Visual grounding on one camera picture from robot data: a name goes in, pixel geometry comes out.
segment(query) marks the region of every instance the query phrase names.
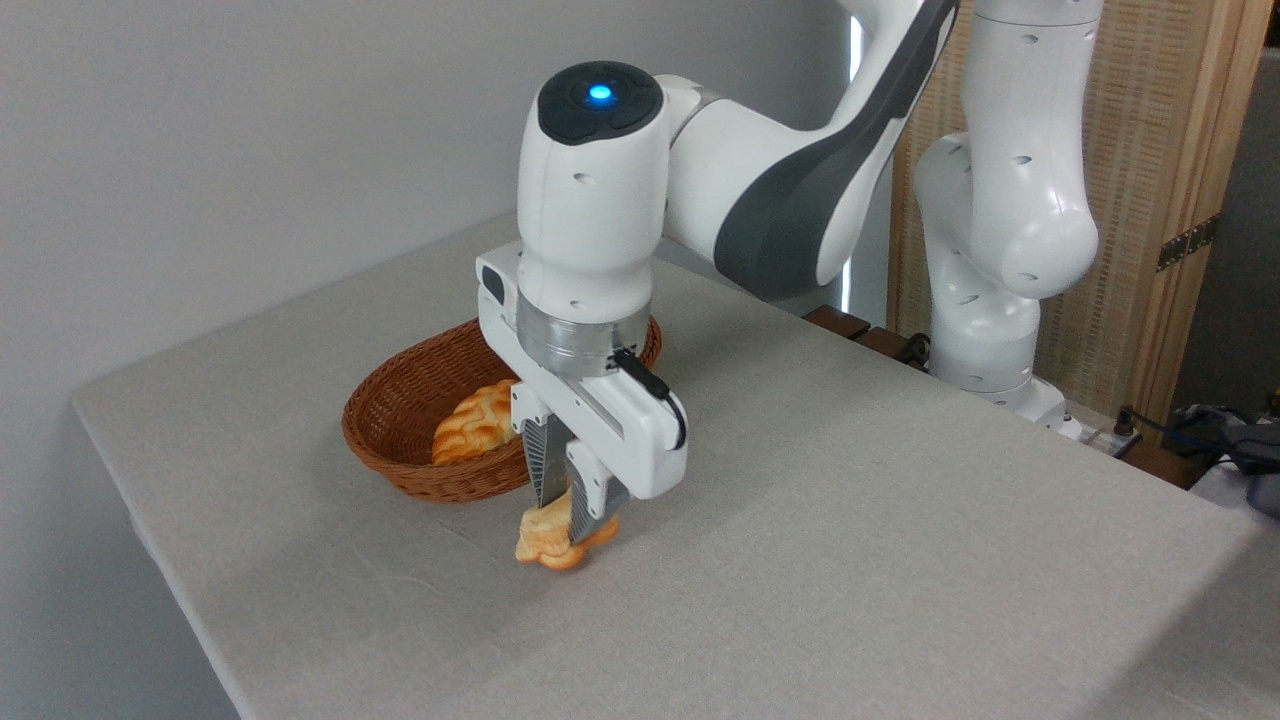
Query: bread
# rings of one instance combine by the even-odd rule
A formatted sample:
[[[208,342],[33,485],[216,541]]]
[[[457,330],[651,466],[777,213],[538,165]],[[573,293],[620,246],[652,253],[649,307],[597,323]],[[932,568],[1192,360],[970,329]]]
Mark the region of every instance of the bread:
[[[435,428],[431,464],[448,465],[500,447],[516,437],[511,427],[511,386],[500,380],[468,395]]]
[[[520,539],[516,542],[516,560],[541,562],[552,570],[568,570],[586,555],[586,548],[604,544],[618,534],[618,516],[609,518],[579,544],[570,544],[573,501],[570,493],[557,497],[547,507],[532,507],[520,519]]]

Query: cable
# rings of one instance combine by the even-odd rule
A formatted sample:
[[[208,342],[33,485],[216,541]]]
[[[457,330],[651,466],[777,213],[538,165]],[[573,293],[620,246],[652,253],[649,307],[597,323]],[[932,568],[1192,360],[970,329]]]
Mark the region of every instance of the cable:
[[[676,401],[668,395],[667,405],[671,405],[671,411],[676,414],[676,424],[680,425],[680,434],[676,436],[676,447],[672,450],[680,450],[685,447],[685,438],[689,436],[689,429],[685,427],[685,414],[680,411],[676,406]]]
[[[1161,425],[1160,423],[1152,420],[1151,418],[1146,418],[1146,416],[1138,414],[1138,411],[1134,410],[1133,407],[1130,407],[1129,405],[1124,405],[1124,406],[1120,407],[1120,416],[1124,418],[1125,415],[1133,418],[1134,420],[1138,420],[1139,423],[1142,423],[1142,424],[1149,427],[1151,429],[1153,429],[1153,430],[1164,434],[1165,437],[1170,437],[1170,438],[1176,439],[1178,442],[1185,442],[1187,445],[1194,445],[1194,446],[1198,446],[1198,447],[1203,447],[1206,450],[1212,450],[1212,451],[1217,452],[1219,455],[1231,455],[1235,459],[1248,460],[1249,462],[1256,462],[1258,465],[1265,465],[1267,468],[1275,468],[1277,471],[1280,471],[1280,462],[1277,462],[1276,460],[1274,460],[1271,457],[1263,457],[1261,455],[1253,455],[1251,452],[1240,452],[1239,450],[1235,448],[1235,446],[1228,446],[1228,445],[1221,445],[1221,443],[1217,443],[1217,442],[1208,442],[1208,441],[1197,439],[1197,438],[1193,438],[1193,437],[1184,436],[1181,433],[1175,432],[1171,428],[1166,428],[1165,425]],[[1275,443],[1260,442],[1260,445],[1275,445]]]
[[[662,378],[653,374],[649,368],[644,366],[644,363],[636,357],[636,354],[631,350],[623,347],[622,350],[614,351],[613,356],[609,357],[614,365],[617,365],[623,373],[631,375],[645,392],[654,396],[657,400],[666,401],[671,406],[671,411],[676,414],[676,425],[680,428],[680,434],[676,436],[676,447],[672,450],[680,450],[685,447],[685,441],[689,437],[689,428],[685,424],[685,414],[680,411],[680,406],[676,405],[676,400],[671,396],[671,388],[667,383],[662,382]]]

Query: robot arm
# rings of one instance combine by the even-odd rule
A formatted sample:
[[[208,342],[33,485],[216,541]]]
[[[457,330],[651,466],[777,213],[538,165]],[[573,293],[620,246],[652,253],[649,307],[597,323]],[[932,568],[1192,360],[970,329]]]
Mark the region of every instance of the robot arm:
[[[764,299],[829,282],[957,4],[845,0],[873,37],[818,131],[622,63],[543,86],[521,149],[522,242],[477,260],[477,300],[486,342],[521,378],[512,420],[539,506],[572,487],[573,543],[684,477],[684,405],[635,360],[663,232]]]
[[[933,296],[929,372],[1052,429],[1061,392],[1032,375],[1039,300],[1088,272],[1080,117],[1102,0],[975,0],[969,132],[922,156],[915,193]]]
[[[820,129],[795,131],[731,100],[699,108],[671,147],[667,234],[764,300],[831,282],[854,251],[957,4],[845,0],[869,42]]]

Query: wicker basket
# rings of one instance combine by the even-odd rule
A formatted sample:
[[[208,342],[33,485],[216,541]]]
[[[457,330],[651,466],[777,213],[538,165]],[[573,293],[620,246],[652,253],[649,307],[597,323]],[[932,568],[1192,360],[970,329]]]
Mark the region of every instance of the wicker basket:
[[[649,319],[640,360],[653,366],[662,331]],[[479,457],[431,465],[435,427],[463,397],[516,374],[470,320],[425,340],[383,363],[351,395],[342,434],[352,452],[408,496],[431,502],[470,502],[529,482],[525,446],[516,439]]]

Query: wooden panel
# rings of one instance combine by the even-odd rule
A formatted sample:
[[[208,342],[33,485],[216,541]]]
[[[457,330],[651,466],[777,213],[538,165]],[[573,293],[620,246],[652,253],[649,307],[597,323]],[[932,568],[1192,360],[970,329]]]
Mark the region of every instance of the wooden panel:
[[[1187,223],[1183,229],[1217,214],[1222,206],[1270,13],[1271,0],[1215,6],[1210,31],[1213,42],[1204,53],[1192,109],[1194,131],[1185,138],[1185,159],[1179,168],[1185,190],[1181,205],[1170,213]],[[1139,372],[1128,392],[1148,416],[1166,418],[1171,409],[1207,263],[1208,250],[1202,250],[1160,273],[1152,284],[1144,323],[1148,334],[1139,338]]]
[[[1043,304],[1036,360],[1037,374],[1088,407],[1111,413],[1140,397],[1139,409],[1151,411],[1170,368],[1176,378],[1188,329],[1183,319],[1189,323],[1190,311],[1148,309],[1174,307],[1196,295],[1203,260],[1184,261],[1160,277],[1156,261],[1165,241],[1221,205],[1226,170],[1217,165],[1230,163],[1231,154],[1222,152],[1234,149],[1248,94],[1239,87],[1252,82],[1265,31],[1265,23],[1257,32],[1239,26],[1261,1],[1105,5],[1083,127],[1101,245],[1085,278]],[[899,146],[888,318],[901,334],[928,331],[928,270],[911,170],[937,137],[964,128],[960,90],[972,8],[963,4],[951,44]],[[1236,47],[1252,47],[1252,63]],[[1147,388],[1140,396],[1134,392],[1139,386]],[[1167,386],[1171,393],[1172,380]]]

